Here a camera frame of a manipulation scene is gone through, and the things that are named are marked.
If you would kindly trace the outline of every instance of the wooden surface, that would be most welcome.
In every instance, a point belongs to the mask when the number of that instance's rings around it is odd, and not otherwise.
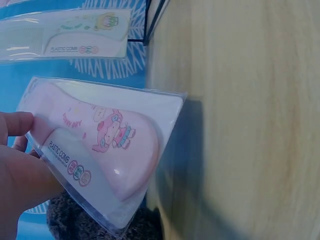
[[[148,195],[165,239],[320,239],[320,1],[171,0],[148,56],[189,92]]]

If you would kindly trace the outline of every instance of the circular logo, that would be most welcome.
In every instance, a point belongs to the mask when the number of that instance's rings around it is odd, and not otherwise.
[[[77,166],[78,166],[78,163],[76,160],[73,160],[72,162],[70,162],[70,164],[68,166],[68,174],[69,175],[74,174]]]
[[[87,46],[87,47],[86,47],[86,53],[87,53],[87,54],[90,54],[90,53],[91,53],[91,48],[92,48],[91,46]]]
[[[81,175],[84,173],[84,167],[79,165],[76,167],[74,173],[73,173],[73,178],[74,180],[78,181],[81,178]]]
[[[99,48],[97,46],[93,46],[92,49],[91,49],[91,52],[93,54],[97,54],[99,52]]]
[[[80,177],[79,184],[81,187],[85,187],[90,183],[90,180],[91,180],[91,172],[88,170],[85,170]]]
[[[81,46],[79,47],[79,53],[84,54],[87,51],[87,47]]]

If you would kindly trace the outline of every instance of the hand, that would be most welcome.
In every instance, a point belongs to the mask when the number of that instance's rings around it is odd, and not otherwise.
[[[46,164],[33,150],[25,153],[27,138],[32,127],[31,113],[0,112],[0,239],[15,239],[18,219],[27,209],[57,196],[62,187]],[[13,147],[8,137],[19,136]]]

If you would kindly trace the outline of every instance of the plastic packaging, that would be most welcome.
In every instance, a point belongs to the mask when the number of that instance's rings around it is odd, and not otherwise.
[[[12,5],[12,4],[18,4],[22,2],[26,2],[29,0],[0,0],[0,8]]]
[[[33,77],[17,111],[27,138],[64,188],[115,237],[127,229],[186,94]]]
[[[0,61],[124,58],[131,9],[33,12],[0,21]]]

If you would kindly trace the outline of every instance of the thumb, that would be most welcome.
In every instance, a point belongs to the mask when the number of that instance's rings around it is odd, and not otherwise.
[[[17,204],[25,211],[56,197],[63,191],[42,159],[11,147],[0,152],[16,188]]]

